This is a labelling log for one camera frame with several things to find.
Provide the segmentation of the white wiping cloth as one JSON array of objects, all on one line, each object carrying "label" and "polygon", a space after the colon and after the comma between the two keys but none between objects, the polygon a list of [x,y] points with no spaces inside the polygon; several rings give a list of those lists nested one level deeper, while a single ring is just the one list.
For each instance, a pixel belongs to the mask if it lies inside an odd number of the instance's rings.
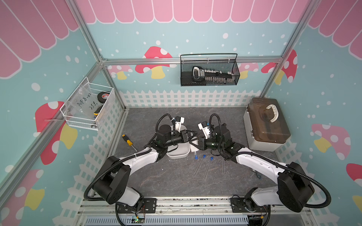
[{"label": "white wiping cloth", "polygon": [[193,138],[190,142],[190,151],[192,153],[196,153],[197,151],[199,151],[199,138],[198,137],[195,137]]}]

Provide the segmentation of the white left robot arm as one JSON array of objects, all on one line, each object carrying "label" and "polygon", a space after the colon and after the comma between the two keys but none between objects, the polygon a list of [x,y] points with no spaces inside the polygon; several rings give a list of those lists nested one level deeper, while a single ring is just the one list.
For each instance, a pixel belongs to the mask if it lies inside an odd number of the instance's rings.
[{"label": "white left robot arm", "polygon": [[123,204],[141,208],[143,195],[128,187],[129,177],[139,169],[156,163],[168,153],[189,145],[198,133],[193,130],[176,130],[162,125],[144,149],[124,158],[108,157],[96,177],[84,191],[86,201],[106,201],[108,204]]}]

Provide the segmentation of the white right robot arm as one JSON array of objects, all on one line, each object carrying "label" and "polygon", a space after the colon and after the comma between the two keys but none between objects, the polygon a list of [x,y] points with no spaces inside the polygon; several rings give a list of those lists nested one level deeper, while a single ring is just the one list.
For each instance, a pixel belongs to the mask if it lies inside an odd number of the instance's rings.
[{"label": "white right robot arm", "polygon": [[274,161],[234,142],[225,123],[215,127],[202,122],[198,127],[203,135],[199,136],[198,143],[191,142],[197,150],[217,150],[224,160],[247,166],[276,184],[250,189],[243,198],[247,211],[255,212],[258,206],[283,205],[293,212],[301,212],[304,207],[321,209],[330,205],[329,191],[307,176],[299,164]]}]

